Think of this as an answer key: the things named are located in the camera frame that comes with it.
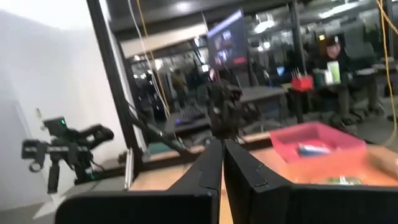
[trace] floor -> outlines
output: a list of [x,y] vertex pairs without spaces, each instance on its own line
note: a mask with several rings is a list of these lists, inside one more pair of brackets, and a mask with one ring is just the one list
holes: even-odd
[[[386,110],[386,114],[391,114],[391,106],[389,99],[383,99],[382,103]],[[307,120],[315,119],[317,114],[307,116]],[[294,124],[295,119],[288,119],[288,124]],[[389,138],[393,130],[393,123],[388,121],[386,118],[373,118],[367,122],[358,125],[358,136],[375,142],[377,144],[384,144]],[[391,148],[398,151],[398,139],[391,144]],[[102,180],[100,182],[93,182],[89,184],[79,185],[70,189],[65,196],[69,197],[82,192],[89,191],[104,191],[104,190],[122,190],[124,185],[124,177],[117,177],[108,180]],[[46,215],[35,220],[32,217],[40,209],[42,205],[32,205],[28,207],[22,207],[18,209],[2,211],[0,212],[0,223],[4,224],[51,224],[54,221],[54,213]]]

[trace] pink tray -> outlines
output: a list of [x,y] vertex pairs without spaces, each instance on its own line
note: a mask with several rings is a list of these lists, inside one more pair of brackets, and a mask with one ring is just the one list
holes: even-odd
[[300,156],[298,153],[299,144],[324,146],[331,151],[366,149],[363,140],[319,122],[303,123],[271,131],[270,138],[275,151],[286,162],[311,157]]

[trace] display screen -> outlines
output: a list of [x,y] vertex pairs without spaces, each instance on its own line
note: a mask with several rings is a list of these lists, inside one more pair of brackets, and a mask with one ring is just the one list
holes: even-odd
[[207,33],[210,66],[223,70],[246,64],[246,42],[243,13],[239,10]]

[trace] yellow cable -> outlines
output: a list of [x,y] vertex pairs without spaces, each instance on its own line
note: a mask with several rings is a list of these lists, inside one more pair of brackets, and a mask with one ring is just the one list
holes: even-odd
[[[139,15],[141,17],[142,26],[144,28],[145,37],[148,38],[147,27],[145,26],[144,16],[142,15],[142,11],[141,11],[140,0],[136,0],[136,1],[137,1],[137,5],[138,5]],[[150,57],[151,57],[152,61],[155,62],[154,54],[152,53],[151,50],[149,50],[149,53],[150,53]],[[160,96],[160,97],[163,97],[163,99],[164,99],[164,103],[166,104],[167,116],[169,116],[170,115],[169,104],[167,103],[166,94],[164,93],[162,80],[160,79],[158,72],[156,73],[156,75],[157,75],[157,79],[159,80],[159,83],[160,83],[160,89],[162,90],[162,96]]]
[[381,17],[381,29],[382,29],[382,35],[383,35],[383,47],[384,47],[384,59],[386,63],[386,72],[387,72],[387,83],[388,87],[390,90],[390,100],[391,100],[391,107],[392,107],[392,115],[393,115],[393,121],[394,121],[394,130],[392,131],[389,139],[384,143],[385,146],[390,146],[392,142],[395,140],[397,136],[397,118],[396,118],[396,110],[395,110],[395,103],[394,103],[394,95],[392,94],[392,87],[391,87],[391,81],[390,81],[390,72],[389,72],[389,62],[388,62],[388,55],[387,55],[387,44],[386,44],[386,28],[384,26],[384,20],[386,20],[389,25],[394,29],[396,34],[398,34],[397,29],[395,26],[391,23],[391,21],[388,19],[386,13],[383,10],[383,3],[382,0],[376,1],[377,5],[379,6],[380,9],[380,17]]

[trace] red container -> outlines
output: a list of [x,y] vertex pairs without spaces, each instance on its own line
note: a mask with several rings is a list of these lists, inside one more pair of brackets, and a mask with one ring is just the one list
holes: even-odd
[[275,151],[286,162],[313,157],[302,157],[299,154],[299,144],[327,147],[332,153],[342,150],[366,149],[366,143],[363,140],[319,122],[303,123],[271,131],[270,138]]
[[307,75],[301,78],[293,78],[292,86],[297,91],[307,91],[313,89],[312,76]]

